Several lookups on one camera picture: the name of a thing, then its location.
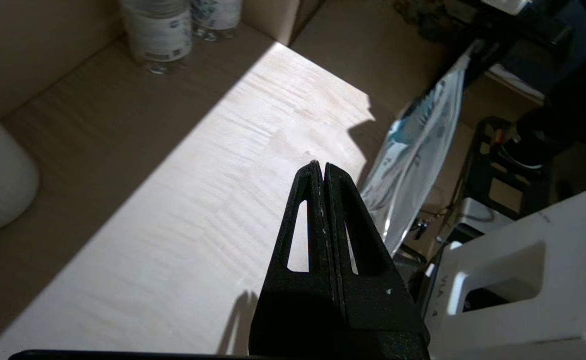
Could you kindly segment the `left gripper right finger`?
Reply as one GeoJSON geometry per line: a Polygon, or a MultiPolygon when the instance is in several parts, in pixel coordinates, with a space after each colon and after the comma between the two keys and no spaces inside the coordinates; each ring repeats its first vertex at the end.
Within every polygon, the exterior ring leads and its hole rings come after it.
{"type": "Polygon", "coordinates": [[[427,359],[430,335],[351,176],[328,162],[323,176],[341,323],[350,359],[427,359]]]}

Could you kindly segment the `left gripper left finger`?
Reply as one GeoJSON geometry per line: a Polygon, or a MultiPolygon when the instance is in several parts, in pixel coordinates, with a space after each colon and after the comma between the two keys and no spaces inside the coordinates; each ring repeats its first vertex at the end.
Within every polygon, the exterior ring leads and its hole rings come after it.
{"type": "Polygon", "coordinates": [[[334,346],[343,316],[323,187],[318,161],[301,167],[293,178],[252,316],[251,356],[321,357],[334,346]],[[307,209],[307,272],[288,267],[301,203],[306,203],[307,209]]]}

